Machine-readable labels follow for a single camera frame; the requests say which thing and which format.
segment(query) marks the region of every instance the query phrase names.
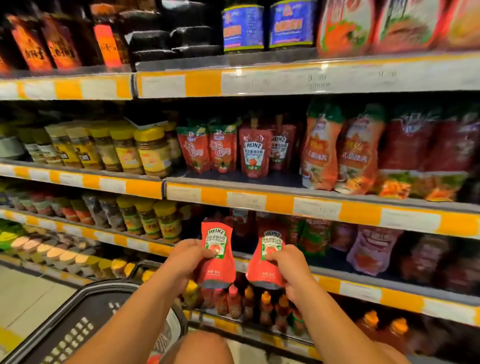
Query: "red ketchup pouch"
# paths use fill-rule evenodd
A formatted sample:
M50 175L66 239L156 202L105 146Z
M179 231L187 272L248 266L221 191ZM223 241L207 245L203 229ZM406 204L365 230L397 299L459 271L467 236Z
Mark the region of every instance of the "red ketchup pouch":
M216 252L200 268L198 284L202 288L226 288L235 280L232 231L230 226L221 222L202 222L202 247Z
M268 253L282 250L285 243L276 236L263 236L258 239L258 245L247 267L246 277L251 284L266 290L279 290L285 286L278 267L265 259Z

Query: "forearm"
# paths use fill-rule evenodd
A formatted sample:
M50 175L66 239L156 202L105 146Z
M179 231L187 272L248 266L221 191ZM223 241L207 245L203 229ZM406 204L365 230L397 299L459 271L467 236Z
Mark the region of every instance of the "forearm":
M312 278L295 289L295 301L326 364L393 364Z
M173 303L169 291L162 275L153 275L68 364L145 364Z

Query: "hand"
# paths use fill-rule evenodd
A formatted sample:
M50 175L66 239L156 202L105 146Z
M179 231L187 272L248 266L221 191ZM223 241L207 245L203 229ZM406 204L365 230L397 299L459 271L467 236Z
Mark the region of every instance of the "hand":
M186 239L179 242L160 269L154 274L158 280L168 284L169 293L173 298L183 293L193 271L203 259L215 256L213 250L202 248L202 241Z
M297 304L297 302L295 302L295 293L298 293L301 287L312 280L316 283L305 260L305 256L294 245L287 244L283 250L267 254L265 259L268 261L276 261L280 273L282 273L283 278L287 281L285 287L287 297L295 304Z

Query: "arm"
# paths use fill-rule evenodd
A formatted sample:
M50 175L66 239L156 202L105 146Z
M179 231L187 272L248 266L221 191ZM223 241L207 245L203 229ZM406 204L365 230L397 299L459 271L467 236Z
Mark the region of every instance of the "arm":
M295 246L286 245L283 251L266 258L277 262L287 280L287 296L302 313L308 333L325 363L408 363L398 352L400 360L398 356L394 360L350 320L313 278L303 253Z
M87 342L68 364L145 364L173 300L187 287L189 276L214 252L201 241L177 244L158 271L127 300L122 308Z

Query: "orange bottle cap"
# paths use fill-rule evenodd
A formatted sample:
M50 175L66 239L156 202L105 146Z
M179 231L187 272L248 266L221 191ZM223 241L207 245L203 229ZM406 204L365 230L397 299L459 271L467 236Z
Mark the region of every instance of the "orange bottle cap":
M404 319L403 317L393 320L392 323L390 324L390 327L394 332L400 335L403 335L408 331L407 320Z
M278 303L279 303L280 306L282 306L282 307L288 307L289 304L288 304L287 295L286 295L286 294L282 294L282 295L280 296L280 298L278 299Z
M248 286L245 288L245 298L247 300L251 300L253 298L253 288L252 286Z
M230 294L230 296L235 296L238 292L239 292L239 289L235 287L234 284L232 284L228 289L228 293Z
M378 316L377 313L374 310L371 310L370 312L367 312L365 316L363 317L363 321L368 325L372 326L374 328L377 327L378 325Z
M272 299L272 297L270 296L268 291L265 291L265 292L262 293L262 302L264 304L269 304L271 299Z

